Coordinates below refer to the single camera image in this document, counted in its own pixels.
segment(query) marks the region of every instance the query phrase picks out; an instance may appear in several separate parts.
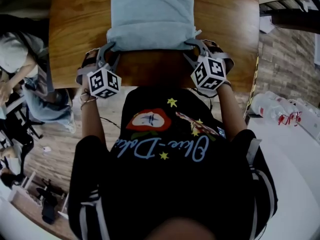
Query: person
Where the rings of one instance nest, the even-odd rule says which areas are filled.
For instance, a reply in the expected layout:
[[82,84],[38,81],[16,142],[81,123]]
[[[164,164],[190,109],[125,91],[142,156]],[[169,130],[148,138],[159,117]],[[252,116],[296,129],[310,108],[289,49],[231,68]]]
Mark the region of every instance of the person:
[[126,97],[110,151],[88,89],[83,76],[82,140],[68,203],[79,239],[253,240],[263,234],[277,211],[277,193],[231,86],[217,89],[223,124],[187,89],[138,87]]
[[[22,35],[38,58],[48,56],[48,48],[39,37],[28,33],[22,33]],[[17,33],[4,32],[0,35],[0,67],[7,73],[15,74],[9,81],[0,82],[0,106],[5,104],[13,88],[21,80],[30,87],[36,88],[39,65],[32,52],[28,50]],[[76,132],[74,114],[71,110],[72,102],[65,89],[55,92],[50,100],[39,97],[24,85],[22,91],[34,118],[45,123],[58,122],[71,133]]]
[[34,148],[34,139],[21,125],[15,113],[9,113],[6,119],[0,120],[0,129],[13,144],[0,150],[0,180],[11,189],[13,185],[20,185],[24,180],[25,159]]

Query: white cube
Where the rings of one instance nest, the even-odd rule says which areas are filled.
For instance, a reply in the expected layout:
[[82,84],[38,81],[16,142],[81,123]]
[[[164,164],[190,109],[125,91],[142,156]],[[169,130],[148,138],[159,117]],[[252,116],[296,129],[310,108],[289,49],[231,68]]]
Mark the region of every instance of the white cube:
[[103,67],[87,76],[90,93],[94,97],[106,99],[120,91],[121,77]]
[[199,90],[215,91],[226,81],[226,64],[221,58],[199,56],[199,65],[191,78]]

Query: sleeve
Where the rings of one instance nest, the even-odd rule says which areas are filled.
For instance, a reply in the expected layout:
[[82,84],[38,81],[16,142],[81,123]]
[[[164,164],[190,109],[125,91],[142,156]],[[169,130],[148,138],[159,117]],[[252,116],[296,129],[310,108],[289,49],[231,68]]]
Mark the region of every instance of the sleeve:
[[254,237],[264,230],[278,209],[275,183],[259,147],[260,142],[261,140],[256,139],[254,132],[249,129],[239,132],[231,142],[234,151],[246,157],[252,173],[255,202],[252,222]]
[[28,48],[14,34],[7,33],[0,39],[0,55],[3,69],[15,73],[26,62]]
[[87,136],[76,145],[69,188],[68,216],[70,228],[78,239],[82,239],[81,203],[87,202],[92,192],[98,189],[98,182],[103,179],[104,157],[108,153],[106,145],[102,144],[97,136]]

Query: black t-shirt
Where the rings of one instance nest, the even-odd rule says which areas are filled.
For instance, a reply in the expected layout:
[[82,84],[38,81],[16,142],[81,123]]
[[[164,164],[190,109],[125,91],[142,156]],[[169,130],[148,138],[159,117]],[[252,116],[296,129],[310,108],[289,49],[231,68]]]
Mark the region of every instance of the black t-shirt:
[[[222,128],[186,89],[131,91],[111,151],[95,136],[76,146],[68,208],[73,232],[82,238],[81,202],[98,189],[111,240],[142,240],[176,217],[203,224],[217,239],[250,239],[255,210],[257,236],[277,210],[275,186],[260,148],[255,168],[248,164],[254,133],[243,130],[229,142]],[[254,180],[255,169],[269,186]],[[86,220],[98,225],[94,215],[87,212]],[[97,239],[94,227],[88,225],[88,239]]]

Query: bracelet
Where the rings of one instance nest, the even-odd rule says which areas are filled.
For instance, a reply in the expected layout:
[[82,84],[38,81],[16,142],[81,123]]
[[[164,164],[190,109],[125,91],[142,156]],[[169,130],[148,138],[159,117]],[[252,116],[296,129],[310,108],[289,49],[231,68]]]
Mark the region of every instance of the bracelet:
[[87,96],[87,100],[89,100],[90,97],[93,97],[93,96],[91,96],[91,94],[83,93],[83,94],[81,94],[80,97],[79,97],[80,103],[81,103],[81,102],[85,102],[85,100],[82,100],[82,99],[81,99],[82,97],[85,97],[85,96]]
[[83,107],[84,105],[88,104],[89,102],[94,102],[94,101],[96,101],[96,100],[97,100],[97,98],[84,101],[84,102],[82,103],[80,109],[82,110],[82,107]]
[[232,88],[231,83],[229,81],[224,81],[221,85],[223,85],[223,84],[226,84]]
[[80,95],[79,99],[81,102],[82,102],[81,98],[84,96],[88,96],[88,99],[90,99],[90,97],[93,97],[88,89],[84,89],[84,92]]

